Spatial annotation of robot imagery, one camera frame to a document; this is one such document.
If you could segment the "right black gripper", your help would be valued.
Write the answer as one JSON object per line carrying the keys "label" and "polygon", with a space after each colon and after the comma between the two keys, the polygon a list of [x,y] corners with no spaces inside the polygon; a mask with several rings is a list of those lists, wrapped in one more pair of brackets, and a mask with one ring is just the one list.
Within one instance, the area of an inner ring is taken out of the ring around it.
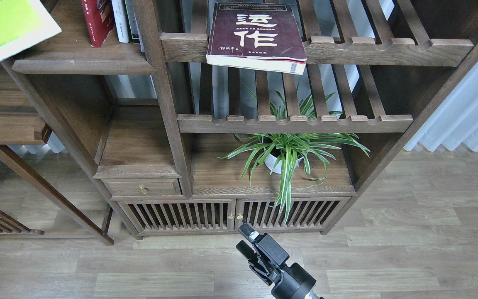
{"label": "right black gripper", "polygon": [[[268,233],[262,235],[248,223],[243,223],[238,232],[256,249],[254,251],[244,240],[236,248],[247,259],[251,270],[268,286],[273,284],[271,294],[276,299],[317,299],[313,291],[315,278],[298,263],[285,265],[289,254]],[[259,255],[270,262],[268,269],[259,262]]]}

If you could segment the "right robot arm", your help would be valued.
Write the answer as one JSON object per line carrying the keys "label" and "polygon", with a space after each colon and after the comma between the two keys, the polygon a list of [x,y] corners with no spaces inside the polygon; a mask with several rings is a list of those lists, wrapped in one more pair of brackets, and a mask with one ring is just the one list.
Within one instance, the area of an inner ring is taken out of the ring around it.
{"label": "right robot arm", "polygon": [[315,278],[298,263],[286,264],[289,254],[268,233],[260,234],[248,223],[238,229],[254,247],[243,240],[237,244],[250,265],[250,269],[268,286],[276,299],[317,299],[313,288]]}

